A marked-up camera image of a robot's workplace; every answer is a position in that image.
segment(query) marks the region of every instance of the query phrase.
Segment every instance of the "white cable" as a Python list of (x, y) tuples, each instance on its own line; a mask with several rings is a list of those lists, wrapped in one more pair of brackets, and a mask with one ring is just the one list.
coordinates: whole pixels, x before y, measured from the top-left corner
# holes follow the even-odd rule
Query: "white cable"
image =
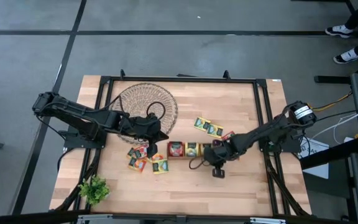
[(348, 121), (350, 121), (351, 119), (356, 118), (356, 117), (358, 117), (358, 114), (352, 116), (351, 118), (349, 118), (349, 119), (347, 119), (347, 120), (345, 120), (345, 121), (342, 121), (342, 122), (340, 122), (340, 123), (338, 123), (338, 124), (332, 125), (331, 127), (326, 128), (326, 129), (320, 131), (319, 133), (315, 134), (311, 139), (314, 139), (314, 138), (317, 137), (318, 135), (320, 135), (320, 134), (322, 134), (322, 133), (324, 133), (324, 132), (330, 130), (331, 128), (335, 128), (336, 126), (339, 126), (339, 125), (341, 125), (341, 124), (344, 124), (344, 123), (346, 123), (346, 122), (348, 122)]
[[(342, 118), (339, 118), (339, 121), (338, 121), (337, 124), (339, 124), (343, 119), (348, 118), (348, 117), (353, 116), (353, 115), (355, 115), (355, 113), (354, 113), (354, 114), (347, 115), (347, 116), (344, 116), (344, 117), (342, 117)], [(337, 128), (337, 126), (334, 128), (334, 140), (336, 141), (336, 143), (340, 144), (340, 142), (336, 139), (336, 135), (335, 135), (335, 129), (336, 129), (336, 128)]]

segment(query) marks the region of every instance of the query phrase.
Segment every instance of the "wooden table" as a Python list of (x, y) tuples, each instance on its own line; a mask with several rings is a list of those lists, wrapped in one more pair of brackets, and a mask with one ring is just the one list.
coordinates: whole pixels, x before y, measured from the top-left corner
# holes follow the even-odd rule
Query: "wooden table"
[[(94, 107), (100, 76), (86, 75), (77, 102)], [(139, 82), (115, 81), (112, 99)], [(197, 116), (210, 119), (229, 131), (246, 133), (258, 126), (253, 87), (244, 83), (153, 82), (167, 89), (178, 103), (178, 119), (171, 141), (211, 142), (214, 138), (193, 127)], [(280, 80), (267, 80), (272, 113), (287, 105)], [(264, 121), (267, 121), (260, 89)], [(167, 141), (157, 144), (166, 154)], [(111, 193), (92, 212), (187, 215), (271, 216), (269, 188), (263, 155), (257, 143), (239, 161), (224, 165), (225, 179), (212, 177), (212, 167), (190, 170), (188, 161), (168, 161), (169, 173), (155, 175), (151, 164), (143, 173), (127, 167), (126, 153), (132, 146), (109, 134), (102, 150), (98, 175), (107, 179)], [(75, 149), (63, 159), (50, 208), (59, 206), (78, 182), (84, 149)], [(311, 212), (305, 181), (297, 158), (282, 153), (285, 183), (296, 201)], [(283, 213), (280, 190), (275, 186), (278, 208)]]

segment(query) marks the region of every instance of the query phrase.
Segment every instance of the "round basket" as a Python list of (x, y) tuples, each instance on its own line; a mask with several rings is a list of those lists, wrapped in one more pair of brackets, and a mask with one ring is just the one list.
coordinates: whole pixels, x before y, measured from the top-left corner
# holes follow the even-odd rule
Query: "round basket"
[[(141, 116), (146, 117), (147, 107), (155, 101), (161, 102), (165, 107), (165, 115), (161, 121), (161, 131), (169, 134), (178, 118), (178, 105), (174, 97), (166, 89), (151, 83), (140, 83), (126, 88), (120, 93), (122, 99), (122, 107), (130, 117)], [(111, 110), (120, 111), (121, 106), (117, 100)], [(160, 104), (153, 104), (149, 113), (154, 113), (156, 117), (161, 117), (163, 108)], [(130, 144), (144, 144), (143, 139), (135, 140), (133, 138), (118, 135), (122, 140)]]

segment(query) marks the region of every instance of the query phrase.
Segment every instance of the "white sneaker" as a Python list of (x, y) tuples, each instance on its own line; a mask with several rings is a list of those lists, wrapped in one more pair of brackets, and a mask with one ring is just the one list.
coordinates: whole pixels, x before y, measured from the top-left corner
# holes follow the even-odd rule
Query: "white sneaker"
[(345, 63), (349, 63), (352, 62), (354, 60), (358, 59), (358, 55), (356, 55), (356, 53), (354, 52), (354, 49), (345, 52), (341, 55), (337, 55), (333, 58), (334, 62), (337, 64), (345, 64)]
[(342, 38), (349, 38), (353, 33), (353, 30), (346, 28), (345, 25), (328, 27), (326, 29), (326, 34), (331, 36), (341, 36)]

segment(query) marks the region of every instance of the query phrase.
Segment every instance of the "potted plant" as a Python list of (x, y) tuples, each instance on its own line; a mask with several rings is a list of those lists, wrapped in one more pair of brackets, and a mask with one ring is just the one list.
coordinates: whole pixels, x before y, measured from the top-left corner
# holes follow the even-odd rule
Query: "potted plant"
[(82, 197), (86, 196), (86, 202), (90, 205), (96, 205), (110, 193), (109, 188), (106, 186), (106, 179), (101, 179), (97, 175), (91, 177), (91, 184), (83, 179), (83, 183), (78, 186), (81, 188), (80, 195)]

